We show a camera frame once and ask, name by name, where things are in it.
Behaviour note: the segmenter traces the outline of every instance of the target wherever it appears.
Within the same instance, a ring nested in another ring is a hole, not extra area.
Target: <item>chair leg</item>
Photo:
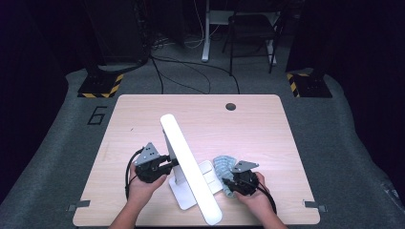
[[[226,37],[226,39],[225,39],[225,43],[224,43],[224,46],[223,46],[223,53],[225,52],[228,39],[229,39],[229,34],[227,35],[227,37]]]
[[[271,70],[273,69],[273,62],[274,62],[274,54],[276,53],[276,40],[273,40],[272,47],[273,47],[273,52],[271,52],[271,60],[270,60],[270,70],[269,73],[271,73]]]
[[[231,34],[231,37],[230,37],[230,63],[229,63],[229,75],[232,75],[233,43],[234,43],[234,37],[233,37],[233,35]]]

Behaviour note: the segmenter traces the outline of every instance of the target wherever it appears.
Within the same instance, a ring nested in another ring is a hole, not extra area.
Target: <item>table leg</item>
[[[208,61],[209,56],[209,46],[210,46],[210,37],[209,37],[209,0],[206,0],[205,6],[205,40],[203,43],[203,51],[202,51],[202,62]]]

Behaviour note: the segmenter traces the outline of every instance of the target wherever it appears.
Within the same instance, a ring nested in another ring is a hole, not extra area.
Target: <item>wooden table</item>
[[[234,111],[225,106],[236,105]],[[110,225],[126,202],[124,175],[135,151],[152,142],[168,155],[160,125],[162,115],[177,119],[198,163],[216,156],[257,162],[285,224],[316,224],[317,209],[306,208],[303,199],[314,201],[301,158],[277,95],[122,95],[114,109],[81,200],[76,226]],[[183,211],[163,183],[139,215],[138,226],[207,225],[198,206]],[[223,211],[217,225],[260,225],[237,199],[224,192],[215,195]]]

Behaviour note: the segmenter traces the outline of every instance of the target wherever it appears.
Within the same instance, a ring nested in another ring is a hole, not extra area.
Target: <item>hand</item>
[[[255,173],[259,182],[264,185],[266,191],[265,177],[259,173]],[[265,228],[287,228],[284,223],[280,221],[277,215],[273,212],[270,201],[267,196],[260,190],[256,190],[251,196],[244,196],[238,192],[233,192],[235,197],[242,202],[250,212],[263,224]]]
[[[167,175],[159,177],[153,183],[146,183],[140,180],[138,177],[134,178],[134,176],[136,175],[135,171],[136,167],[134,166],[134,164],[131,163],[129,180],[132,181],[129,185],[129,196],[127,205],[132,205],[133,207],[142,209],[146,205],[146,203],[148,203],[153,193],[164,183]]]
[[[114,219],[110,229],[133,229],[140,211],[167,178],[167,175],[163,175],[153,183],[145,183],[136,177],[135,170],[135,165],[131,163],[129,180],[132,181],[129,185],[128,201]]]

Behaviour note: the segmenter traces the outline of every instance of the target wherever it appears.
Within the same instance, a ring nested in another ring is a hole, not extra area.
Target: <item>cable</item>
[[[160,80],[160,93],[163,94],[163,81],[161,80],[158,65],[156,65],[155,58],[151,54],[149,55],[149,57],[152,59],[153,65],[155,66],[156,72],[158,73],[158,77],[159,77],[159,80]]]
[[[133,180],[135,177],[137,177],[137,176],[133,177],[133,178],[128,182],[128,175],[129,175],[129,171],[130,171],[130,168],[131,168],[131,163],[132,163],[132,161],[134,160],[135,156],[137,156],[138,154],[140,154],[140,153],[143,151],[143,148],[144,148],[144,147],[142,147],[142,149],[136,151],[136,152],[131,156],[131,159],[129,159],[129,161],[128,161],[127,169],[126,169],[126,171],[125,171],[125,196],[126,196],[127,198],[128,198],[128,196],[129,196],[129,185],[131,184],[132,180]]]
[[[187,46],[187,45],[185,45],[185,43],[184,43],[185,47],[187,47],[188,49],[195,49],[195,48],[199,47],[200,44],[202,44],[202,43],[203,43],[203,40],[204,40],[204,38],[203,38],[203,23],[202,23],[202,20],[201,20],[201,18],[200,18],[199,11],[197,10],[197,3],[196,3],[196,0],[194,0],[194,9],[196,10],[197,17],[199,18],[200,28],[202,29],[202,38],[200,39],[199,44],[197,44],[196,46]]]
[[[167,60],[167,59],[160,59],[160,58],[157,58],[157,57],[152,56],[152,55],[150,55],[150,56],[151,56],[153,59],[156,59],[156,60],[158,60],[158,61],[172,62],[172,63],[180,63],[180,64],[190,64],[190,65],[200,65],[200,66],[205,66],[205,67],[207,67],[207,68],[213,68],[213,69],[217,69],[217,70],[221,70],[221,71],[223,71],[223,72],[226,72],[226,73],[229,74],[229,76],[231,76],[231,77],[234,79],[235,84],[236,84],[236,88],[237,88],[237,90],[238,90],[238,94],[241,93],[241,91],[240,91],[240,89],[239,89],[238,80],[236,79],[236,77],[233,75],[233,73],[230,73],[229,71],[227,71],[227,70],[225,70],[225,69],[223,69],[223,68],[216,67],[216,66],[212,66],[212,65],[206,65],[206,64],[202,64],[202,63],[195,63],[195,62],[189,62],[189,61],[179,61],[179,60]]]
[[[178,60],[178,59],[175,59],[175,58],[172,58],[172,57],[168,57],[168,56],[159,56],[159,57],[160,57],[160,58],[168,58],[168,59],[172,59],[172,60],[181,62],[181,61]],[[199,92],[199,93],[202,93],[202,94],[210,94],[210,93],[211,93],[211,81],[209,80],[209,78],[208,78],[204,73],[202,73],[202,72],[200,72],[199,70],[197,70],[196,68],[193,68],[193,67],[191,67],[191,66],[188,66],[188,65],[185,64],[185,63],[182,63],[182,64],[183,64],[185,67],[190,68],[190,69],[196,71],[197,73],[199,73],[200,75],[202,75],[202,76],[206,79],[206,81],[208,82],[208,93],[204,93],[204,92],[202,92],[202,91],[200,91],[200,90],[198,90],[198,89],[195,89],[195,88],[192,88],[192,87],[183,85],[183,84],[181,84],[181,83],[179,83],[179,82],[176,82],[176,81],[174,81],[174,80],[172,80],[172,79],[170,79],[170,78],[167,78],[167,77],[164,76],[164,75],[163,75],[163,77],[166,77],[168,80],[170,80],[170,81],[172,81],[172,82],[174,82],[174,83],[177,83],[177,84],[179,84],[179,85],[181,85],[181,86],[183,86],[183,87],[189,88],[189,89],[193,89],[193,90],[195,90],[195,91],[197,91],[197,92]]]

